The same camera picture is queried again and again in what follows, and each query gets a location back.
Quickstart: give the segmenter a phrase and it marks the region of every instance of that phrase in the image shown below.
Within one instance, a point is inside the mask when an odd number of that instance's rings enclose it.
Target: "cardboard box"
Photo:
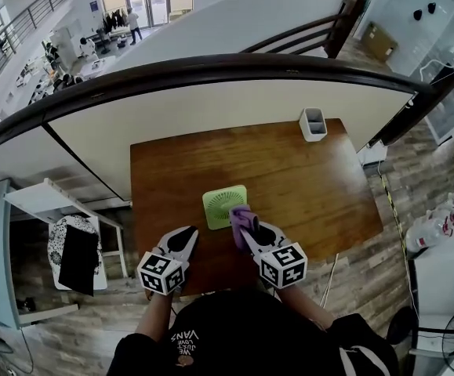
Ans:
[[[385,63],[398,47],[397,42],[381,27],[371,22],[362,35],[361,42],[378,60]]]

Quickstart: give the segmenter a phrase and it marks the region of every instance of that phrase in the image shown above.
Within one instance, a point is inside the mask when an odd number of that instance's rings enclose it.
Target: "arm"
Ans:
[[[325,330],[329,329],[335,320],[331,313],[308,298],[296,285],[276,291],[283,304],[313,320]]]
[[[135,333],[144,334],[155,342],[163,339],[169,329],[173,294],[154,294]]]

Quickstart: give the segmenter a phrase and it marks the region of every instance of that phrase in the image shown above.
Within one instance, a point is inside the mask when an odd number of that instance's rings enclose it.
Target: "white panel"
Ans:
[[[48,177],[80,201],[114,194],[80,165],[42,128],[35,128],[0,146],[0,180],[11,178],[19,188]]]
[[[213,129],[298,121],[305,107],[341,118],[360,150],[410,95],[323,81],[237,81],[133,96],[51,123],[68,146],[123,198],[131,195],[129,147]]]
[[[454,234],[415,259],[415,267],[420,326],[444,329],[454,315]],[[440,352],[441,339],[419,337],[417,348]]]
[[[71,201],[47,183],[35,184],[6,194],[5,200],[26,213],[47,212],[71,206]]]
[[[183,57],[238,53],[337,14],[341,5],[342,0],[222,0],[154,32],[123,53],[107,72]]]

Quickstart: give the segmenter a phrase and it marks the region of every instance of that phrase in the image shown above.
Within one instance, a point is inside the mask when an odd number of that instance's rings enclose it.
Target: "wooden table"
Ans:
[[[131,146],[135,235],[140,256],[181,226],[197,226],[185,295],[242,287],[256,279],[231,228],[208,229],[202,194],[245,185],[260,220],[323,259],[383,230],[366,177],[340,120],[307,143],[296,121],[176,136]]]

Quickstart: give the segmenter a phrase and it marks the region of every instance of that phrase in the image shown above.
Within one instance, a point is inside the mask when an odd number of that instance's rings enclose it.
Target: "glass door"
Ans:
[[[169,18],[168,0],[149,0],[151,26],[167,24]]]
[[[150,26],[150,17],[148,16],[147,0],[129,0],[128,3],[133,8],[133,13],[138,16],[138,27],[148,28]]]

